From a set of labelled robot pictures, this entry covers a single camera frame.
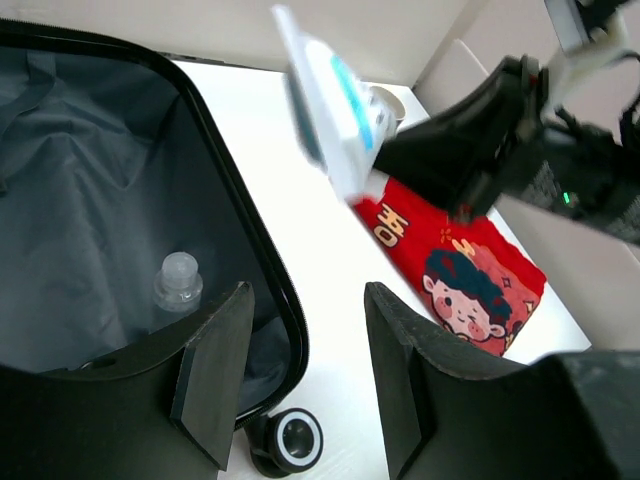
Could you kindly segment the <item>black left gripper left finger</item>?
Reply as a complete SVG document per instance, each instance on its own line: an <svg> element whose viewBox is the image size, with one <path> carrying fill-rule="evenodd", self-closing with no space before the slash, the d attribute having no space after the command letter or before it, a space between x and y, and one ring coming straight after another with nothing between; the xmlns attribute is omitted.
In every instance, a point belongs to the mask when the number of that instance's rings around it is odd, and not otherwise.
<svg viewBox="0 0 640 480"><path fill-rule="evenodd" d="M3 368L2 477L215 478L228 462L253 315L242 282L82 368Z"/></svg>

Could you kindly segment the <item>clear plastic bottle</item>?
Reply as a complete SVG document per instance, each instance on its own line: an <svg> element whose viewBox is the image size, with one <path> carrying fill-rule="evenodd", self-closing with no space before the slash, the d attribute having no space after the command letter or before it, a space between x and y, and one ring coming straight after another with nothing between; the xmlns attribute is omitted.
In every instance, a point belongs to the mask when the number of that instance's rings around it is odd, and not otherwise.
<svg viewBox="0 0 640 480"><path fill-rule="evenodd" d="M174 252L163 260L152 292L150 332L165 328L199 309L203 280L199 264L187 252Z"/></svg>

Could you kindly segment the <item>red cartoon print cloth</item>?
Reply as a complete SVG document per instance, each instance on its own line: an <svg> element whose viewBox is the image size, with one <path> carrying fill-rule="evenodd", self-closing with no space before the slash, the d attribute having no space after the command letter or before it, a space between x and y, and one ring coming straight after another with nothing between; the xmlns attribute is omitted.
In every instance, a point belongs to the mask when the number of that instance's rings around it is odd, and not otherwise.
<svg viewBox="0 0 640 480"><path fill-rule="evenodd" d="M487 217L461 224L394 179L353 209L447 331L502 356L538 307L545 274Z"/></svg>

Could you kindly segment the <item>pink hard-shell suitcase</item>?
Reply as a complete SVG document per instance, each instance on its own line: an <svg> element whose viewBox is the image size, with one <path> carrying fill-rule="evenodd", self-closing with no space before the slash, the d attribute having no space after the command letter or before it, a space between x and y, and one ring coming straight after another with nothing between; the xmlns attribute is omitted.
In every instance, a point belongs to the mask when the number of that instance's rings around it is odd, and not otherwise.
<svg viewBox="0 0 640 480"><path fill-rule="evenodd" d="M3 20L1 371L75 370L153 334L174 252L199 264L198 310L242 282L254 292L233 435L264 476L311 469L318 420L278 410L307 368L304 314L194 83L126 41Z"/></svg>

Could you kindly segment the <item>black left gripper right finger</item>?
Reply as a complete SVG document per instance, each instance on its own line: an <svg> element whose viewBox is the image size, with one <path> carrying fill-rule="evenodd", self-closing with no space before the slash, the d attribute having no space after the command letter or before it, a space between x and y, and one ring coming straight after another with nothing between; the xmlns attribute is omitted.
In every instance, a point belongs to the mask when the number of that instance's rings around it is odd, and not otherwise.
<svg viewBox="0 0 640 480"><path fill-rule="evenodd" d="M370 282L364 304L393 479L635 479L639 355L493 356Z"/></svg>

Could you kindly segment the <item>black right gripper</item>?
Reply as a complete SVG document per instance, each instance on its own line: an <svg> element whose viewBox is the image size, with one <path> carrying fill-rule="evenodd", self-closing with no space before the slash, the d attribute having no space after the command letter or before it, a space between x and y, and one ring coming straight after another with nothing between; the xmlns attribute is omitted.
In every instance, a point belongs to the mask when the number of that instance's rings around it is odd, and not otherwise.
<svg viewBox="0 0 640 480"><path fill-rule="evenodd" d="M374 168L457 220L485 214L497 197L496 153L525 112L527 61L503 58L463 100L386 141ZM508 155L500 193L637 245L639 96L621 111L618 138L562 104L552 112Z"/></svg>

